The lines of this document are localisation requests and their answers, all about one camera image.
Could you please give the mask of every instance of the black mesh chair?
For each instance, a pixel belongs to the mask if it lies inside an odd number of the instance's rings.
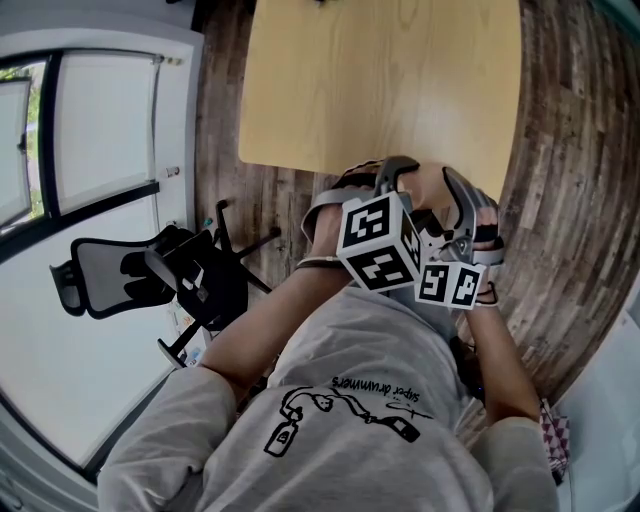
[[[272,228],[269,236],[234,252],[222,212],[227,206],[226,201],[216,205],[213,237],[206,230],[194,236],[168,226],[144,242],[74,240],[71,260],[49,267],[62,307],[74,316],[87,312],[103,319],[168,304],[177,295],[195,322],[173,345],[159,339],[158,346],[175,367],[183,367],[179,354],[201,326],[221,331],[247,310],[248,283],[271,291],[240,260],[280,236],[280,229]]]

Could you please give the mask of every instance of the wooden table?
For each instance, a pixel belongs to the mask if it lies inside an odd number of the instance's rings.
[[[518,0],[258,0],[240,158],[340,174],[406,154],[497,199],[520,54]]]

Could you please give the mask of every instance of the window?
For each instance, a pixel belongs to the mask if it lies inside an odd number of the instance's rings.
[[[21,183],[25,191],[28,190],[24,207],[18,215],[0,214],[0,221],[4,221],[0,224],[0,236],[16,225],[44,214],[38,166],[38,120],[44,68],[44,62],[35,62],[0,69],[0,111],[6,113],[0,115],[0,119],[4,121],[0,124],[0,165],[3,168],[3,178],[10,178],[10,169],[17,168],[18,172],[13,176],[14,184]],[[17,98],[16,92],[24,95],[24,98]],[[8,196],[12,187],[4,179],[2,191]],[[5,206],[6,199],[9,199],[5,197],[2,198],[2,207]]]
[[[0,264],[155,194],[162,57],[52,50],[0,59]]]

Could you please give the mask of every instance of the forearm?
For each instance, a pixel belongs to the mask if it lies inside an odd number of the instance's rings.
[[[207,348],[200,364],[227,379],[240,398],[309,315],[350,280],[345,270],[296,270],[222,331]]]
[[[490,424],[510,416],[538,421],[539,399],[498,308],[467,312],[482,371]]]

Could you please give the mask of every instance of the window frame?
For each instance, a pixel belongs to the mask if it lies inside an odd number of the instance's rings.
[[[64,214],[60,212],[55,165],[56,98],[63,57],[80,52],[96,55],[138,56],[151,59],[155,65],[151,110],[152,152],[155,154],[155,109],[159,70],[160,64],[164,61],[163,56],[108,48],[64,48],[28,52],[0,58],[0,70],[42,62],[45,64],[38,114],[38,170],[44,214],[17,225],[11,231],[0,236],[0,264],[68,227],[142,197],[157,194],[160,190],[158,182],[155,179],[149,179],[145,183],[116,192],[86,206],[81,206]]]

